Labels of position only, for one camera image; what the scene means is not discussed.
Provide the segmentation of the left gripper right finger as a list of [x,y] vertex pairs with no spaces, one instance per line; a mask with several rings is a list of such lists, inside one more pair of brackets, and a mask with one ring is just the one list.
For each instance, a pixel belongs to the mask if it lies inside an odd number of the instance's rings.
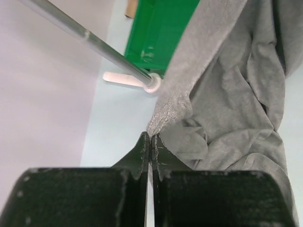
[[293,227],[275,180],[262,171],[194,171],[151,139],[157,227]]

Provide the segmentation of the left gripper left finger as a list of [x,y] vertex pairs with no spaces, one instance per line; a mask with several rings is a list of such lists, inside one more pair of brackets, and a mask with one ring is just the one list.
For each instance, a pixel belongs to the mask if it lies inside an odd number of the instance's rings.
[[30,168],[16,181],[3,227],[144,227],[150,138],[112,167]]

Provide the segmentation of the grey t shirt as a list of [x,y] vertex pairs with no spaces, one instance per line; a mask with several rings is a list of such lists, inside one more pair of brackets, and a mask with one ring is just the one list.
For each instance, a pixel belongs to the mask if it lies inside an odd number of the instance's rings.
[[300,0],[202,0],[147,127],[194,170],[257,170],[298,215],[278,134],[285,80],[303,62]]

